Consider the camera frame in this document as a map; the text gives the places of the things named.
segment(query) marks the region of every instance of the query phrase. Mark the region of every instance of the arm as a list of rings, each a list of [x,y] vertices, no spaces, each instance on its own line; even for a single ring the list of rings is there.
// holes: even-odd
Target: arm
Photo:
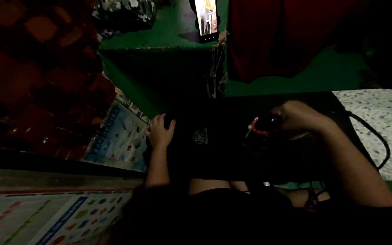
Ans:
[[[288,101],[272,112],[282,116],[284,130],[305,129],[322,135],[341,185],[354,203],[369,207],[392,206],[392,192],[379,172],[334,121],[298,101]]]
[[[164,128],[164,116],[157,115],[149,124],[145,134],[152,145],[152,155],[149,162],[145,187],[165,186],[170,184],[169,170],[167,169],[167,146],[170,144],[176,121],[172,120],[169,129]]]

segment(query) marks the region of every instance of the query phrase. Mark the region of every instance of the left hand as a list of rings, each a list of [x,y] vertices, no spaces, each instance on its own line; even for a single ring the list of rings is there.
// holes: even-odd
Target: left hand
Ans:
[[[149,123],[149,129],[146,129],[145,134],[149,137],[152,149],[167,149],[173,138],[173,131],[175,130],[176,121],[170,122],[169,129],[164,128],[164,117],[166,114],[156,115]]]

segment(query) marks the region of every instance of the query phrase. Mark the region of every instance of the phone screen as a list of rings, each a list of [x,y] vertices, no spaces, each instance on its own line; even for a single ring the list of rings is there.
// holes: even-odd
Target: phone screen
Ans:
[[[217,32],[216,0],[194,0],[196,15],[199,22],[199,35],[209,35]]]

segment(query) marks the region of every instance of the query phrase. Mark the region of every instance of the hand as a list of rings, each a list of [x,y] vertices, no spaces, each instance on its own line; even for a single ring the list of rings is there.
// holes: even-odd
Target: hand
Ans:
[[[149,141],[153,149],[167,149],[167,146],[172,141],[173,131],[175,130],[176,121],[170,122],[169,129],[164,128],[164,117],[166,114],[156,115],[149,123],[149,128],[146,129],[145,134],[149,137]]]
[[[299,101],[287,101],[271,112],[282,117],[281,129],[283,130],[321,131],[328,126],[336,125],[327,116]]]

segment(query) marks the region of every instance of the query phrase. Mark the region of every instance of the desk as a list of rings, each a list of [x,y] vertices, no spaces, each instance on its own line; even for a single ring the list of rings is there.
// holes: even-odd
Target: desk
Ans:
[[[361,89],[333,91],[333,93],[346,110],[364,119],[388,142],[391,157],[380,173],[384,180],[392,181],[392,90]],[[353,118],[350,120],[373,161],[376,165],[380,164],[386,153],[382,142],[360,122]]]

